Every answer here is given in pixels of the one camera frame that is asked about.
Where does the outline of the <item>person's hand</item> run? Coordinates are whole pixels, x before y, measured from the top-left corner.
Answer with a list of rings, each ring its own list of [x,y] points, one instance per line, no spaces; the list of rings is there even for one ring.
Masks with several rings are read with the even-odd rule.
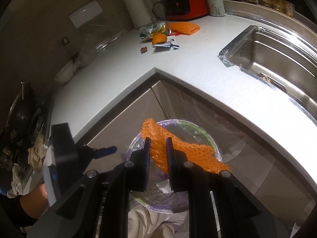
[[[27,195],[21,196],[20,204],[29,217],[39,219],[48,207],[48,195],[45,184],[41,184]]]

